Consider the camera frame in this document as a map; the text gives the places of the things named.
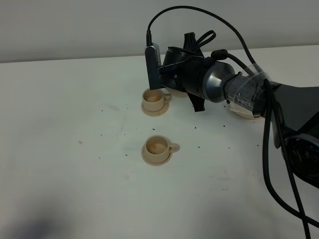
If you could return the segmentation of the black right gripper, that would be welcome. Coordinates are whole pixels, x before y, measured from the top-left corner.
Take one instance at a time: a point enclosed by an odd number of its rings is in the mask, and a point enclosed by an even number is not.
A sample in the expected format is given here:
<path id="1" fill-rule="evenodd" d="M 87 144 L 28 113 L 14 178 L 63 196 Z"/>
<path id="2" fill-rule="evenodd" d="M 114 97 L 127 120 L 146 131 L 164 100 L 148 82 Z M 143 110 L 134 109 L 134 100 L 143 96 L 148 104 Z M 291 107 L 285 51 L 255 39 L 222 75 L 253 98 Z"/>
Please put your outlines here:
<path id="1" fill-rule="evenodd" d="M 202 40 L 196 40 L 194 32 L 186 33 L 183 48 L 169 47 L 158 69 L 161 84 L 187 92 L 195 112 L 205 111 L 203 79 L 212 66 L 212 58 L 205 58 L 200 50 Z"/>

